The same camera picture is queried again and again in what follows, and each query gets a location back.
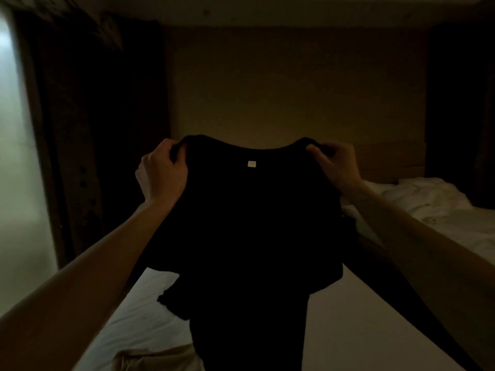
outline hand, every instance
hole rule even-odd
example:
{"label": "hand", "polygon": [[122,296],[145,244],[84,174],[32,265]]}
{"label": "hand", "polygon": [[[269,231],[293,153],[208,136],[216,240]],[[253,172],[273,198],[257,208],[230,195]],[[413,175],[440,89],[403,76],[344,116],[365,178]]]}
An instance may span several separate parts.
{"label": "hand", "polygon": [[350,190],[362,186],[363,180],[357,168],[354,146],[334,140],[322,144],[330,151],[333,151],[334,155],[331,158],[313,144],[307,146],[306,150],[318,162],[330,182],[344,196]]}
{"label": "hand", "polygon": [[145,203],[156,203],[167,210],[181,197],[187,182],[186,146],[179,149],[175,163],[170,160],[170,150],[176,143],[165,139],[152,153],[143,156],[136,170]]}

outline white duvet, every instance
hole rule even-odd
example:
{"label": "white duvet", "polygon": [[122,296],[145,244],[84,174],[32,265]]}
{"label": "white duvet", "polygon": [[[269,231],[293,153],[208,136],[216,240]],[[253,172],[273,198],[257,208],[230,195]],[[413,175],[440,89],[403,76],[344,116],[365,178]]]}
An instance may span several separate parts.
{"label": "white duvet", "polygon": [[[412,217],[495,265],[495,211],[476,208],[451,183],[438,178],[399,180],[398,185],[368,186]],[[382,245],[354,206],[342,206],[356,219],[357,231]]]}

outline wall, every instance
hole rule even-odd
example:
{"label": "wall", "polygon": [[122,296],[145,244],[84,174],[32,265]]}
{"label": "wall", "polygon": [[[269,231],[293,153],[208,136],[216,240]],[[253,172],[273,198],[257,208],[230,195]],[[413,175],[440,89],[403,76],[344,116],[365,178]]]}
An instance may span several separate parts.
{"label": "wall", "polygon": [[[300,137],[424,140],[426,35],[166,29],[172,136],[251,148]],[[304,371],[461,370],[347,268],[309,302]]]}
{"label": "wall", "polygon": [[11,26],[0,7],[0,315],[57,271]]}
{"label": "wall", "polygon": [[245,147],[301,137],[423,140],[426,34],[167,29],[172,136]]}

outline bed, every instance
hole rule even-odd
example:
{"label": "bed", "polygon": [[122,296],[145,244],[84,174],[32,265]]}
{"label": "bed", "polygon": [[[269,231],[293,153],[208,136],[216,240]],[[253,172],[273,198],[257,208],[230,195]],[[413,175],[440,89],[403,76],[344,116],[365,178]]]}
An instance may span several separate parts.
{"label": "bed", "polygon": [[[363,177],[373,180],[369,185],[382,194],[398,187],[391,182],[424,175],[424,150],[424,143],[416,142],[356,146]],[[343,278],[309,301],[303,370],[479,370],[402,277],[376,236],[362,230],[359,214],[344,210],[348,225],[354,230],[357,222],[358,231],[343,254]],[[466,211],[493,215],[456,211],[453,221],[472,226],[477,220]],[[188,322],[156,301],[177,277],[146,269],[76,371],[109,371],[120,350],[162,351],[191,343]]]}

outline t-shirt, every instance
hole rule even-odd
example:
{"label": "t-shirt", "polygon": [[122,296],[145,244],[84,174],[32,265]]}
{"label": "t-shirt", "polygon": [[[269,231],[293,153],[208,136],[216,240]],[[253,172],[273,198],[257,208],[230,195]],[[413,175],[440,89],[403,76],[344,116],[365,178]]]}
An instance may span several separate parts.
{"label": "t-shirt", "polygon": [[143,255],[180,274],[159,301],[191,320],[207,371],[239,359],[300,369],[309,294],[342,277],[345,237],[340,194],[306,152],[316,142],[255,150],[189,136],[172,159],[183,143],[186,188]]}

